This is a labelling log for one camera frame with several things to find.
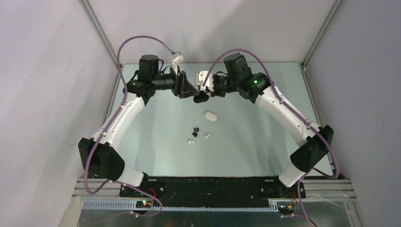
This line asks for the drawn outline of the black earbud charging case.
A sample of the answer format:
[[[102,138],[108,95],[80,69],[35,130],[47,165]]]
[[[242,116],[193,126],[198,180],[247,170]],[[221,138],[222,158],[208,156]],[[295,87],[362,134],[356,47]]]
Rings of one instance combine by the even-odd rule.
[[[208,100],[209,100],[208,95],[197,95],[193,97],[193,101],[196,104],[204,103],[207,102]]]

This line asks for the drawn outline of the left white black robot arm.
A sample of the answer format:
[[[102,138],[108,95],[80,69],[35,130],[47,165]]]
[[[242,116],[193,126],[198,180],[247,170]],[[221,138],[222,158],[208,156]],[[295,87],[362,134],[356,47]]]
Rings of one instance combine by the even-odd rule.
[[[102,178],[131,185],[131,191],[138,197],[149,192],[149,183],[143,179],[146,174],[126,165],[118,154],[118,147],[136,115],[145,107],[158,90],[171,90],[178,98],[187,98],[199,92],[188,81],[179,64],[184,61],[180,52],[170,58],[169,73],[160,70],[156,55],[143,55],[139,68],[123,89],[120,106],[109,116],[97,133],[91,138],[82,138],[78,149],[84,170]]]

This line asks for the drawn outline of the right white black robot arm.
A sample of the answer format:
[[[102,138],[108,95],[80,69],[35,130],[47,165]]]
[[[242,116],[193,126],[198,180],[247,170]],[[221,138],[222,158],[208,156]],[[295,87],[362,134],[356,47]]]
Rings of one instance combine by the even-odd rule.
[[[331,149],[333,129],[308,120],[306,116],[279,91],[262,63],[263,72],[253,73],[241,49],[222,54],[226,74],[219,76],[212,70],[197,76],[197,85],[210,96],[239,95],[267,111],[292,136],[298,149],[290,155],[290,162],[278,175],[275,192],[286,198],[294,191],[294,184],[311,171]]]

